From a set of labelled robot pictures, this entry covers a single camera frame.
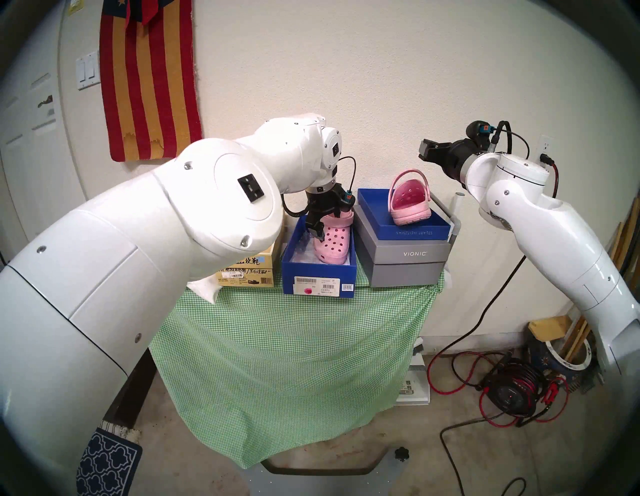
switch plate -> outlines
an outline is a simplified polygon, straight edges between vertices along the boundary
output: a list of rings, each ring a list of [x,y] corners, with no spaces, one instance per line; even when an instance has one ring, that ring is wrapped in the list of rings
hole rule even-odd
[[[100,82],[98,52],[92,52],[76,59],[76,83],[78,90],[84,90]]]

pink croc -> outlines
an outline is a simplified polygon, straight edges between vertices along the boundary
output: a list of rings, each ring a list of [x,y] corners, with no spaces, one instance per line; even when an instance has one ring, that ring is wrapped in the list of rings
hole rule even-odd
[[[424,179],[424,184],[417,179],[405,181],[394,191],[394,186],[403,175],[415,172]],[[424,174],[418,169],[407,169],[401,172],[389,189],[388,209],[397,226],[411,224],[431,217],[429,202],[431,192]]]
[[[322,217],[324,223],[324,241],[314,239],[316,257],[322,262],[342,265],[349,253],[349,235],[353,224],[353,210],[341,212],[340,217],[333,214]]]

blue shoe box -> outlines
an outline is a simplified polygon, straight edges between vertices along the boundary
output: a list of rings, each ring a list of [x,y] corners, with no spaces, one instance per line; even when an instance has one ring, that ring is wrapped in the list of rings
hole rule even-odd
[[[349,264],[323,264],[320,260],[317,264],[292,262],[291,259],[296,251],[296,246],[306,231],[306,220],[306,215],[298,219],[291,240],[282,255],[282,292],[284,294],[294,294],[293,285],[296,283],[296,277],[316,280],[320,285],[322,285],[321,278],[331,278],[340,280],[340,298],[353,298],[356,284],[356,248],[353,240],[353,226],[349,237]]]
[[[367,216],[378,239],[384,240],[446,240],[450,224],[431,210],[431,217],[406,226],[397,226],[388,211],[388,189],[358,189],[358,204]]]

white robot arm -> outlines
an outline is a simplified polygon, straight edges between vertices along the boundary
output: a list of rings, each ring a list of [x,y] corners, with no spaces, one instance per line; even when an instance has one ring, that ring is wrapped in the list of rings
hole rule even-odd
[[[335,185],[338,131],[306,114],[205,139],[69,212],[0,273],[0,406],[62,494],[187,281],[266,249],[281,193]]]
[[[533,160],[485,152],[488,139],[472,132],[474,124],[467,140],[424,140],[419,157],[460,181],[487,222],[513,231],[531,263],[584,314],[600,367],[632,403],[640,379],[638,302],[584,219],[570,204],[543,194],[549,172]]]

floor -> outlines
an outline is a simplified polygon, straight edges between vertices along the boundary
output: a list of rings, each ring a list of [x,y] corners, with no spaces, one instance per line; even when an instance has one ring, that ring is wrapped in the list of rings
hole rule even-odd
[[[463,358],[467,357],[461,357],[460,369],[470,366]],[[458,385],[448,359],[436,362],[432,379],[444,390]],[[525,496],[570,492],[598,463],[619,425],[609,408],[609,394],[607,387],[600,385],[586,395],[576,392],[563,414],[549,424],[497,429],[481,423],[445,434],[466,493],[499,495],[507,482],[518,476],[527,480]],[[450,396],[432,394],[429,405],[396,406],[377,414],[360,429],[291,449],[270,461],[277,467],[360,468],[370,465],[386,447],[402,445],[409,450],[410,459],[390,492],[392,496],[456,495],[456,478],[438,435],[448,425],[478,418],[478,397],[472,388]],[[142,431],[143,456],[131,496],[249,494],[237,465],[189,432],[158,374],[136,429]],[[519,491],[514,485],[508,496]]]

